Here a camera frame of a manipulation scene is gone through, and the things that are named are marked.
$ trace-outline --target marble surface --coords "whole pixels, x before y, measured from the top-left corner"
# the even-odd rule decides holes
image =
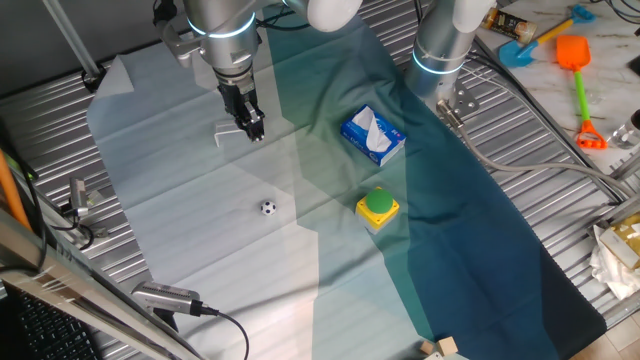
[[[633,34],[638,25],[619,19],[604,2],[519,0],[502,10],[537,23],[537,38],[566,20],[571,7],[578,3],[591,11],[597,17],[596,21],[574,24],[562,34],[581,35],[589,40],[592,60],[583,68],[582,74],[590,99],[591,120],[602,136],[609,138],[640,109],[640,76],[627,67],[629,61],[640,56],[640,38]],[[500,46],[511,41],[486,29],[479,29],[478,36],[496,53]],[[538,46],[532,53],[536,61],[525,68],[510,70],[554,120],[575,138],[581,116],[574,78],[571,71],[558,65],[555,47],[555,39]],[[636,150],[622,150],[609,142],[607,150],[586,149],[584,152],[602,171],[609,173],[612,164]]]

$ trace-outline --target teal cloth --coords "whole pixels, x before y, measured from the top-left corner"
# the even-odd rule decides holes
[[[421,336],[454,336],[472,359],[540,360],[568,358],[604,332],[602,317],[481,164],[406,88],[361,20],[331,34],[268,34],[283,116],[307,130],[298,141],[303,176],[347,207],[375,186],[400,203],[372,241]],[[338,131],[363,104],[407,135],[405,151],[382,169]],[[311,138],[321,145],[310,147]],[[327,156],[303,161],[318,151]],[[331,265],[321,259],[320,267]],[[318,299],[315,311],[324,306]]]

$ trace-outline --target metal table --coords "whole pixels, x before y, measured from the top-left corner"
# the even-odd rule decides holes
[[[413,2],[365,0],[359,14],[402,69],[411,60],[417,29]],[[473,62],[467,66],[478,69],[484,77],[499,79],[492,70]],[[464,119],[466,127],[478,148],[493,160],[506,164],[590,164],[547,114],[533,114],[508,91],[464,71],[461,79],[480,104],[476,115]],[[0,100],[0,115],[22,156],[41,175],[38,189],[54,203],[66,202],[71,175],[86,179],[88,193],[98,191],[102,195],[104,200],[91,208],[87,220],[93,227],[106,228],[109,236],[96,239],[84,254],[130,291],[152,276],[89,132],[86,112],[92,98],[77,73]],[[610,327],[638,308],[640,296],[620,302],[606,285],[591,277],[589,256],[595,240],[587,228],[614,209],[614,193],[601,183],[566,170],[490,172],[557,264]],[[105,334],[98,332],[96,336],[105,359],[144,358]]]

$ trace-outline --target orange object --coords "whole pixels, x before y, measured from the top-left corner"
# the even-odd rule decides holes
[[[4,158],[2,151],[0,151],[0,184],[2,185],[2,189],[4,189],[4,195],[7,198],[7,204],[9,204],[9,209],[11,209],[13,217],[29,229],[29,231],[33,231],[31,230],[31,225],[29,225],[27,214],[24,212],[24,207],[22,207],[22,200],[20,200],[18,188],[16,187],[15,181],[13,181],[11,170],[9,170],[9,165],[7,165],[7,160]]]
[[[580,70],[591,62],[591,52],[589,42],[584,36],[560,35],[558,36],[558,63],[565,69],[573,71],[576,81],[576,93],[580,102],[580,112],[582,113],[582,127],[576,142],[581,148],[606,149],[607,141],[596,131],[591,124],[587,95],[584,90],[584,82]]]
[[[582,135],[584,134],[589,134],[592,136],[595,136],[596,138],[598,138],[598,140],[594,140],[594,139],[583,139]],[[596,128],[593,127],[593,125],[591,124],[591,120],[584,120],[582,121],[582,128],[580,129],[580,132],[578,133],[578,146],[580,146],[581,148],[587,148],[587,149],[606,149],[608,144],[607,144],[607,140],[605,140],[602,135],[600,135],[597,131]]]

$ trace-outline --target toy shovel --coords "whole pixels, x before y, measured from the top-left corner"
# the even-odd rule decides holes
[[[582,113],[582,129],[578,133],[577,143],[581,148],[606,149],[607,141],[598,134],[591,124],[587,95],[584,91],[580,70],[591,62],[589,42],[583,36],[561,35],[558,37],[558,63],[565,69],[573,71],[576,80],[576,92]]]
[[[547,31],[526,47],[520,48],[520,45],[518,45],[516,40],[502,46],[498,52],[500,62],[502,62],[506,67],[512,68],[527,66],[533,62],[531,52],[533,49],[538,47],[538,45],[553,39],[556,35],[565,31],[573,24],[586,24],[593,22],[595,19],[596,17],[587,9],[580,5],[576,5],[571,9],[571,18]]]

